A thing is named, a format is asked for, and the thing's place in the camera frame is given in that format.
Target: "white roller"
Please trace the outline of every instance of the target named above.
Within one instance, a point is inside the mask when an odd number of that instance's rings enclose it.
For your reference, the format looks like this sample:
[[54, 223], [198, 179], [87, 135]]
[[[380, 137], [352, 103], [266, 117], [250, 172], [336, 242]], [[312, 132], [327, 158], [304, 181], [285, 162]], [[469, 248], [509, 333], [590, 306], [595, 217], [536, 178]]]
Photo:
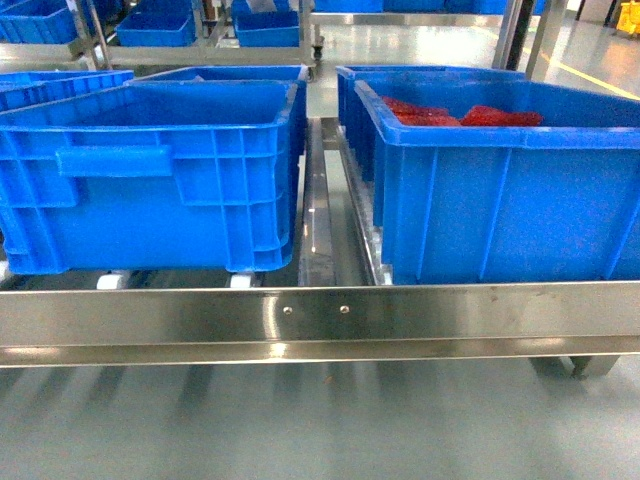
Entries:
[[130, 278], [130, 271], [113, 270], [111, 273], [102, 275], [98, 279], [96, 290], [124, 290], [127, 288]]
[[0, 261], [0, 282], [4, 282], [12, 276], [13, 273], [9, 270], [9, 262], [7, 260]]

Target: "stainless steel frame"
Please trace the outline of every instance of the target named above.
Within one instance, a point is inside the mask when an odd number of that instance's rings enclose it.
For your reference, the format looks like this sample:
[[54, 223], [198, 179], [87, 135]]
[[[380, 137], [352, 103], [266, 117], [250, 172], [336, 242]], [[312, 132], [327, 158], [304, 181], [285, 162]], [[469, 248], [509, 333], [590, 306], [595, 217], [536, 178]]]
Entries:
[[[305, 195], [322, 196], [320, 122], [308, 131], [307, 185], [316, 185]], [[337, 141], [352, 176], [344, 137]], [[317, 217], [303, 220], [309, 238], [329, 233]], [[375, 259], [376, 249], [363, 258]], [[597, 373], [612, 356], [640, 352], [638, 298], [640, 282], [7, 290], [0, 292], [0, 366], [605, 356], [591, 363]], [[589, 360], [574, 360], [577, 374], [589, 373]]]

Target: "floor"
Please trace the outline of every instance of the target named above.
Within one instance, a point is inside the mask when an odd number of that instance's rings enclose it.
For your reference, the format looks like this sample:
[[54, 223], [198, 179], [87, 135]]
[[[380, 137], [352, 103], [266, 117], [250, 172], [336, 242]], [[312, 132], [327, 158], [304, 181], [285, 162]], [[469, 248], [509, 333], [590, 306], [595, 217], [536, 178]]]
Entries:
[[[495, 31], [481, 29], [323, 34], [312, 116], [336, 115], [337, 64], [489, 66], [495, 45]], [[554, 60], [640, 95], [639, 51], [637, 41], [568, 22]], [[557, 64], [548, 81], [607, 91]], [[334, 241], [346, 260], [347, 194], [331, 153], [328, 175]], [[338, 264], [341, 282], [357, 283], [348, 262]], [[94, 280], [70, 274], [23, 288], [92, 288]], [[219, 281], [177, 272], [145, 280]], [[525, 359], [3, 370], [0, 478], [636, 479], [639, 371], [637, 357], [585, 381], [561, 362]]]

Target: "crate rim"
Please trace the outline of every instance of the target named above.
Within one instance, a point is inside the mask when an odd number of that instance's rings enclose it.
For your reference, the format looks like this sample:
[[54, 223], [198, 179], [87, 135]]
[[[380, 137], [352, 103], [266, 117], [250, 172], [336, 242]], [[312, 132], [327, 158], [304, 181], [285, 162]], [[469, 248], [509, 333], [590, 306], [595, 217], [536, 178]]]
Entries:
[[174, 70], [166, 70], [164, 72], [159, 72], [159, 73], [154, 73], [152, 75], [147, 75], [144, 77], [140, 77], [140, 78], [132, 78], [131, 80], [127, 81], [127, 84], [130, 83], [141, 83], [144, 81], [153, 81], [153, 82], [159, 82], [159, 81], [163, 81], [163, 82], [186, 82], [186, 83], [190, 83], [193, 82], [193, 80], [151, 80], [153, 78], [156, 77], [161, 77], [163, 75], [167, 75], [168, 73], [178, 73], [178, 72], [184, 72], [186, 70], [194, 70], [197, 68], [204, 68], [204, 69], [215, 69], [215, 70], [226, 70], [226, 69], [232, 69], [232, 68], [247, 68], [247, 69], [278, 69], [278, 68], [300, 68], [300, 75], [298, 75], [297, 79], [292, 79], [292, 80], [270, 80], [268, 78], [256, 78], [256, 79], [244, 79], [244, 80], [223, 80], [223, 79], [216, 79], [216, 80], [198, 80], [198, 82], [262, 82], [262, 81], [266, 81], [266, 82], [300, 82], [300, 81], [307, 81], [309, 80], [309, 67], [307, 65], [194, 65], [193, 67], [182, 67], [182, 68], [176, 68]]
[[[549, 86], [549, 84], [539, 82], [524, 81], [534, 85]], [[583, 92], [582, 90], [566, 87], [558, 87], [564, 90]], [[625, 140], [635, 140], [640, 143], [640, 127], [420, 127], [407, 126], [400, 123], [391, 109], [382, 101], [380, 96], [369, 86], [366, 80], [356, 80], [355, 91], [362, 100], [373, 123], [384, 141], [391, 145], [402, 147], [493, 147], [493, 148], [523, 148], [530, 150], [565, 150], [577, 147], [589, 148], [593, 150], [637, 150], [638, 144], [634, 142], [620, 142], [612, 145], [611, 137], [623, 137]], [[424, 138], [415, 140], [412, 137], [419, 134], [421, 137], [426, 133], [442, 133], [449, 139], [436, 138], [425, 141]], [[537, 145], [537, 137], [544, 140], [554, 134], [579, 134], [581, 139], [571, 141], [568, 145]], [[606, 140], [602, 145], [593, 145], [589, 142], [580, 142], [583, 139], [593, 139], [603, 137]]]
[[3, 10], [2, 13], [0, 14], [0, 17], [2, 18], [7, 18], [7, 19], [11, 19], [11, 18], [33, 18], [33, 19], [37, 19], [37, 18], [50, 18], [53, 17], [54, 15], [60, 15], [61, 11], [64, 10], [69, 10], [65, 5], [63, 5], [61, 8], [59, 8], [58, 10], [56, 10], [53, 13], [50, 13], [49, 15], [11, 15], [11, 14], [6, 14], [5, 12], [7, 10], [11, 10], [14, 7], [17, 7], [18, 5], [22, 5], [23, 3], [26, 3], [28, 1], [35, 1], [35, 0], [24, 0], [22, 2], [18, 2], [14, 5], [11, 5], [9, 8], [7, 8], [6, 10]]
[[[119, 87], [113, 87], [101, 90], [99, 92], [91, 92], [84, 95], [78, 95], [77, 97], [65, 98], [62, 100], [56, 100], [53, 102], [49, 102], [46, 104], [37, 104], [30, 105], [28, 107], [17, 108], [14, 110], [10, 110], [7, 112], [0, 112], [0, 119], [3, 116], [13, 115], [15, 113], [21, 113], [24, 111], [28, 111], [30, 109], [42, 108], [43, 105], [54, 105], [63, 102], [73, 102], [81, 100], [88, 96], [94, 95], [102, 95], [108, 92], [113, 92], [115, 90], [123, 90], [127, 88], [145, 88], [145, 86], [149, 86], [152, 84], [189, 84], [193, 82], [185, 82], [185, 81], [176, 81], [176, 80], [167, 80], [166, 82], [149, 82], [148, 85], [144, 85], [143, 82], [136, 82], [125, 84]], [[11, 124], [2, 124], [0, 123], [0, 132], [33, 132], [37, 130], [38, 132], [148, 132], [148, 131], [176, 131], [176, 130], [260, 130], [265, 128], [272, 127], [280, 127], [282, 125], [286, 125], [288, 122], [288, 118], [293, 115], [293, 105], [296, 98], [296, 93], [298, 90], [298, 85], [295, 82], [287, 82], [287, 81], [278, 81], [278, 80], [215, 80], [206, 82], [208, 84], [211, 83], [220, 83], [220, 84], [241, 84], [241, 83], [251, 83], [255, 85], [256, 83], [266, 83], [266, 84], [278, 84], [282, 85], [285, 88], [285, 103], [278, 110], [273, 121], [268, 123], [254, 123], [254, 124], [200, 124], [200, 125], [148, 125], [148, 126], [135, 126], [135, 127], [127, 127], [123, 125], [108, 125], [108, 126], [49, 126], [49, 125], [11, 125]]]

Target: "metal cart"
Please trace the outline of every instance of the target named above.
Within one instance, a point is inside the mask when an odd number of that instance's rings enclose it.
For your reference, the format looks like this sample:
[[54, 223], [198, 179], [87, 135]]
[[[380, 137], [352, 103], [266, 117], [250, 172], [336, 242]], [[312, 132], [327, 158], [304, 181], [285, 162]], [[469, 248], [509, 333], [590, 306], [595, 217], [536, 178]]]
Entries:
[[[494, 67], [517, 65], [532, 6], [531, 0], [509, 3]], [[566, 0], [547, 2], [527, 70], [532, 78], [544, 77], [546, 63], [537, 60], [552, 53], [565, 7]], [[413, 25], [426, 22], [423, 17], [430, 17], [431, 25], [493, 21], [465, 15], [332, 15], [310, 14], [303, 22], [306, 40], [295, 49], [298, 58], [310, 55], [310, 22], [369, 24], [373, 19]], [[127, 56], [136, 64], [257, 60], [255, 52], [238, 56], [242, 49], [201, 45], [167, 57], [156, 49], [129, 50]], [[274, 61], [272, 49], [260, 50], [269, 51], [261, 61]], [[293, 61], [277, 50], [282, 62]], [[113, 64], [124, 59], [115, 47], [107, 45], [105, 51]], [[182, 55], [196, 52], [204, 56], [182, 63]], [[336, 275], [340, 252], [332, 247], [325, 164], [326, 155], [335, 152], [351, 197], [353, 217], [347, 223], [357, 239], [355, 257], [362, 271], [362, 282], [356, 282], [362, 285], [357, 286], [338, 285]], [[94, 290], [74, 290], [73, 275], [48, 277], [48, 290], [43, 290], [38, 278], [5, 271], [0, 366], [569, 356], [574, 374], [583, 376], [606, 373], [617, 356], [640, 351], [640, 282], [391, 285], [380, 261], [379, 231], [371, 224], [371, 191], [360, 180], [336, 119], [309, 121], [303, 192], [293, 266], [297, 285], [280, 283], [278, 272], [218, 272], [219, 288], [149, 288], [159, 285], [150, 280], [158, 272], [98, 272]]]

